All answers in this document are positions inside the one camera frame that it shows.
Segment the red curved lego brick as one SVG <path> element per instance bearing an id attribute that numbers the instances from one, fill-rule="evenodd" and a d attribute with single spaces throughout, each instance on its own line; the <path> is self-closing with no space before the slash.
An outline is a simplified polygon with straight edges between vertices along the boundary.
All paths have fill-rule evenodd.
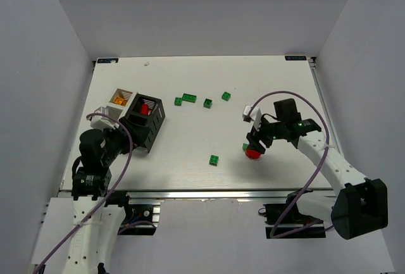
<path id="1" fill-rule="evenodd" d="M 261 157 L 261 153 L 252 149 L 246 149 L 245 150 L 245 155 L 249 159 L 259 159 Z"/>

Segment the yellow square lego brick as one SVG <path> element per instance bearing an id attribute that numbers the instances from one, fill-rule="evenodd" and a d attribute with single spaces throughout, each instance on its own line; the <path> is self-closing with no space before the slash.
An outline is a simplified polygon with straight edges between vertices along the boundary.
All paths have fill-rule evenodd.
<path id="1" fill-rule="evenodd" d="M 116 96 L 116 97 L 114 98 L 113 102 L 114 102 L 115 104 L 122 104 L 122 101 L 123 101 L 123 100 L 124 100 L 124 99 L 121 98 L 120 96 Z"/>

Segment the red arched lego brick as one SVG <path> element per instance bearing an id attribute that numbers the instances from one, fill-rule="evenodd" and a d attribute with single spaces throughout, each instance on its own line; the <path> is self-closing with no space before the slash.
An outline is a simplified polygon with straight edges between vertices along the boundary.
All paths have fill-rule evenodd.
<path id="1" fill-rule="evenodd" d="M 140 113 L 142 115 L 149 115 L 149 106 L 147 104 L 143 104 L 140 108 Z"/>

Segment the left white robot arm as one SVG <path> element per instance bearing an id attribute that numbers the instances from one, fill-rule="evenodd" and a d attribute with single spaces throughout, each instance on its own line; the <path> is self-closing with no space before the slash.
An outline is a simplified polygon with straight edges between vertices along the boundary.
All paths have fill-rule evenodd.
<path id="1" fill-rule="evenodd" d="M 63 273 L 107 273 L 127 198 L 112 198 L 110 166 L 134 148 L 122 125 L 90 129 L 79 138 L 79 157 L 72 166 L 73 232 Z"/>

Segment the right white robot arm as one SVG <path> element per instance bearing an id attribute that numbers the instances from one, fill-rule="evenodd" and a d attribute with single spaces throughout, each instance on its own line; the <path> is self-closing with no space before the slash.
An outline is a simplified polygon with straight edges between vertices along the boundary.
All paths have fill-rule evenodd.
<path id="1" fill-rule="evenodd" d="M 316 172 L 325 177 L 336 195 L 335 198 L 321 196 L 305 185 L 287 196 L 286 207 L 274 226 L 287 215 L 308 216 L 331 223 L 346 240 L 387 227 L 388 194 L 383 181 L 372 180 L 355 169 L 329 144 L 325 128 L 312 119 L 302 119 L 294 99 L 277 101 L 274 107 L 273 123 L 259 108 L 244 108 L 244 121 L 253 123 L 246 136 L 246 156 L 258 159 L 274 140 L 286 140 L 316 166 Z"/>

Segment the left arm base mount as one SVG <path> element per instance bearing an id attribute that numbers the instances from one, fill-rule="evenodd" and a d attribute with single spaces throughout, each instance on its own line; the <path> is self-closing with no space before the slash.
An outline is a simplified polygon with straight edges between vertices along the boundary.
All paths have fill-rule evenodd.
<path id="1" fill-rule="evenodd" d="M 112 193 L 105 206 L 117 206 L 124 210 L 124 219 L 118 228 L 118 235 L 153 236 L 159 222 L 159 205 L 135 198 L 131 193 Z"/>

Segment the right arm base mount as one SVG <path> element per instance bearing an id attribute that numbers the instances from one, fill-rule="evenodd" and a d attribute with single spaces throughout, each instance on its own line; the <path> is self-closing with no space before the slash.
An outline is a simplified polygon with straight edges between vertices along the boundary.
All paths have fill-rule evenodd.
<path id="1" fill-rule="evenodd" d="M 267 239 L 271 239 L 270 234 L 277 220 L 297 194 L 298 191 L 290 193 L 283 203 L 268 203 L 259 208 L 258 215 L 265 219 L 265 232 Z M 287 232 L 293 231 L 296 228 L 301 228 L 309 224 L 313 225 L 305 230 L 285 235 L 282 238 L 321 239 L 326 237 L 327 228 L 324 226 L 324 223 L 311 216 L 300 214 L 298 212 L 297 206 L 295 205 L 280 222 L 277 229 L 275 230 L 274 236 L 277 236 L 278 234 L 285 234 Z"/>

